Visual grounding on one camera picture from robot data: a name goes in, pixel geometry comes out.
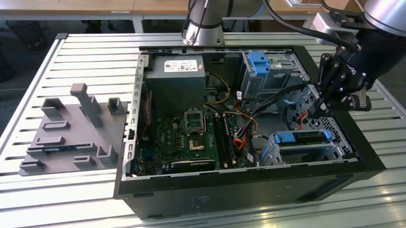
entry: metal case frame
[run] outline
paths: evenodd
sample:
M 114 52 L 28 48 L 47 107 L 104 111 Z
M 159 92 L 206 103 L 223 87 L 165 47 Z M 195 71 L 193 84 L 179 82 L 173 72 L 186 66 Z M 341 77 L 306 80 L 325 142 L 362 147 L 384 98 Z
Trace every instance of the metal case frame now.
M 203 49 L 219 52 L 237 49 L 290 49 L 311 80 L 317 81 L 318 67 L 305 47 L 142 47 L 141 56 L 158 52 L 159 49 L 174 54 L 187 53 L 187 49 L 197 54 Z M 135 87 L 139 88 L 143 67 L 145 62 L 139 62 L 135 82 Z M 334 110 L 333 115 L 361 161 L 278 169 L 258 167 L 245 172 L 211 172 L 205 175 L 127 180 L 122 178 L 122 163 L 127 160 L 122 152 L 115 197 L 125 200 L 141 219 L 325 199 L 353 182 L 366 180 L 386 170 L 349 112 Z M 129 125 L 137 125 L 137 121 L 134 119 Z

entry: yellow wire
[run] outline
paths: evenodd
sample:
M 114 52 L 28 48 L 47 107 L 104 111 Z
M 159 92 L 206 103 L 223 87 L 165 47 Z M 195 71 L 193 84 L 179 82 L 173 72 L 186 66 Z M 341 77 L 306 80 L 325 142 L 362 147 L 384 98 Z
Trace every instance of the yellow wire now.
M 215 101 L 215 102 L 205 102 L 206 105 L 207 105 L 207 104 L 209 104 L 209 105 L 217 105 L 217 104 L 225 103 L 225 102 L 229 100 L 229 98 L 230 98 L 230 87 L 229 87 L 226 81 L 221 78 L 219 75 L 217 75 L 215 73 L 210 73 L 210 74 L 214 75 L 214 76 L 222 81 L 222 83 L 223 83 L 223 84 L 226 85 L 226 87 L 227 87 L 227 96 L 226 96 L 226 98 L 225 98 L 223 100 Z

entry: gray base plate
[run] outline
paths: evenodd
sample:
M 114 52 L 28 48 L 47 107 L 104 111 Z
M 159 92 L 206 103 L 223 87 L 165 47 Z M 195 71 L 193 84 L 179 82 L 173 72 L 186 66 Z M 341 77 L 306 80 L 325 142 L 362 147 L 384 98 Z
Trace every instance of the gray base plate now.
M 38 146 L 36 142 L 39 138 L 62 136 L 64 138 L 64 145 L 94 143 L 95 146 L 100 146 L 106 152 L 108 152 L 110 145 L 113 145 L 115 153 L 119 154 L 123 144 L 127 113 L 127 103 L 123 102 L 122 104 L 125 108 L 125 114 L 111 115 L 107 103 L 100 103 L 102 113 L 99 116 L 103 121 L 103 127 L 100 128 L 94 127 L 87 116 L 83 115 L 79 104 L 66 105 L 66 108 L 59 109 L 59 113 L 63 117 L 62 120 L 66 120 L 70 123 L 70 128 L 44 131 L 44 124 L 52 122 L 48 117 L 44 116 L 35 139 L 31 143 L 31 147 Z M 88 155 L 94 160 L 94 165 L 84 165 L 79 168 L 74 164 L 74 157 Z M 19 174 L 22 176 L 117 168 L 117 163 L 102 163 L 100 159 L 96 157 L 96 150 L 55 151 L 50 152 L 48 155 L 35 156 L 35 158 L 27 154 L 23 162 L 32 162 L 35 160 L 40 160 L 46 164 L 46 168 L 32 171 L 20 169 Z

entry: wooden desk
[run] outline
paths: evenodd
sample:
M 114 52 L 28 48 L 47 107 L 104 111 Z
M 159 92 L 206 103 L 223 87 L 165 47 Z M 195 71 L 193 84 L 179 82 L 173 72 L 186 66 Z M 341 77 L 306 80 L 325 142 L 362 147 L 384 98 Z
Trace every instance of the wooden desk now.
M 131 14 L 134 0 L 0 0 L 0 14 Z
M 134 14 L 175 14 L 186 15 L 189 0 L 134 0 Z M 271 7 L 281 15 L 306 15 L 324 11 L 322 7 L 290 7 L 286 0 L 273 0 Z

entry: motherboard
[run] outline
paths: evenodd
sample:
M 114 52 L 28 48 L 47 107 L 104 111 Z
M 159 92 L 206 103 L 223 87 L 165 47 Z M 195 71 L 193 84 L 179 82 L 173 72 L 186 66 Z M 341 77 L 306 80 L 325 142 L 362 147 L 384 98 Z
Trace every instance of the motherboard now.
M 245 155 L 233 154 L 229 149 L 233 142 L 225 140 L 238 131 L 237 118 L 233 114 L 207 114 L 201 110 L 189 110 L 175 118 L 159 118 L 154 143 L 141 149 L 139 175 L 246 167 Z

